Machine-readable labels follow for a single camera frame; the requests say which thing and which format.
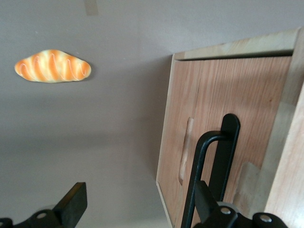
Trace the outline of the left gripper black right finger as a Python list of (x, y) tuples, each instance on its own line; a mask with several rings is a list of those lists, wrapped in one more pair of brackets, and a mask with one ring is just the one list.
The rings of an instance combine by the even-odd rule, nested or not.
[(195, 182), (194, 197), (195, 208), (198, 212), (200, 222), (204, 223), (219, 205), (214, 199), (206, 182), (203, 180)]

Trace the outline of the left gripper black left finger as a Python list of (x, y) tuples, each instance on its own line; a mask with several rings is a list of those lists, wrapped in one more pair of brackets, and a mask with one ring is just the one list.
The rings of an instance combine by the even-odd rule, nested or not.
[(85, 182), (77, 182), (52, 209), (65, 228), (75, 228), (87, 209)]

